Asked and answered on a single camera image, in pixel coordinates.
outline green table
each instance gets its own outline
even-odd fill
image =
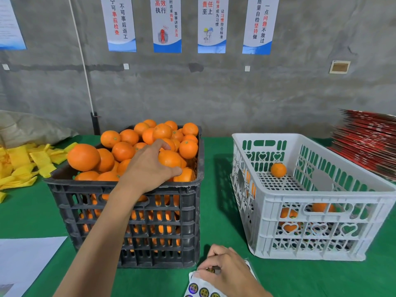
[[[364,262],[269,260],[247,247],[229,175],[232,138],[205,138],[205,179],[201,186],[201,257],[212,243],[232,246],[248,257],[261,284],[274,297],[396,296],[396,211],[393,210]],[[64,142],[97,144],[97,136]],[[8,190],[0,204],[0,238],[67,236],[55,201],[40,179],[32,187]],[[52,296],[76,252],[69,238],[26,292],[26,297]],[[192,269],[118,269],[112,296],[182,297]]]

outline concrete wall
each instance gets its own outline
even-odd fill
[[[11,1],[28,50],[0,52],[0,108],[92,133],[68,0]],[[153,118],[325,137],[338,108],[396,114],[395,0],[280,0],[270,56],[242,54],[248,0],[230,0],[226,54],[197,54],[197,0],[182,0],[182,54],[154,54],[149,0],[132,0],[137,53],[108,51],[100,0],[72,2],[102,130]],[[348,75],[328,74],[334,59]]]

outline poster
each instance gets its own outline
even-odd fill
[[[131,0],[101,0],[108,50],[136,52],[135,25]]]
[[[181,0],[150,0],[155,53],[181,53]]]
[[[198,0],[198,53],[225,53],[228,0]]]
[[[248,0],[242,54],[269,55],[279,0]]]
[[[0,50],[26,50],[10,0],[0,0]]]

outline round sticker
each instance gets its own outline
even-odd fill
[[[198,292],[198,286],[197,284],[190,284],[189,285],[189,292],[191,294],[196,294]]]
[[[209,290],[207,288],[202,288],[199,290],[200,297],[209,297]]]

